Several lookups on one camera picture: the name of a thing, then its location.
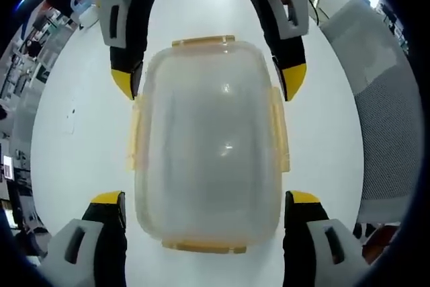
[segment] office chair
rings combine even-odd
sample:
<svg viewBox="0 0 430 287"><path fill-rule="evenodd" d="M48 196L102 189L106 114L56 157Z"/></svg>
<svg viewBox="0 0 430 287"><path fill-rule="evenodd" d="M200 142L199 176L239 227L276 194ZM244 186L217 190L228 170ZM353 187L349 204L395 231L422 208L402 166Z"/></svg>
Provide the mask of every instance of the office chair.
<svg viewBox="0 0 430 287"><path fill-rule="evenodd" d="M355 97L364 179L360 223L401 221L424 150L421 98L413 70L379 15L351 0L321 26Z"/></svg>

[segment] desk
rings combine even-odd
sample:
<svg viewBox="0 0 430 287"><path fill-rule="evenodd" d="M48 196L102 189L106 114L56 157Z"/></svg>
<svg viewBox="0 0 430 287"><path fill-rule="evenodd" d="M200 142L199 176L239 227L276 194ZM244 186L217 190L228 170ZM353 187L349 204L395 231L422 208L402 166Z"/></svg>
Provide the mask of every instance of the desk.
<svg viewBox="0 0 430 287"><path fill-rule="evenodd" d="M234 34L260 48L272 83L279 85L249 0L155 0L143 69L172 40L217 34ZM292 170L284 174L283 188L316 194L329 216L352 230L363 179L355 101L315 24L304 47L308 74L294 100L285 103ZM163 249L141 229L134 211L134 174L125 162L132 103L114 84L109 57L99 24L76 31L46 82L31 154L34 199L46 228L54 235L72 218L81 218L94 196L124 190L129 286L281 286L283 216L274 239L244 255Z"/></svg>

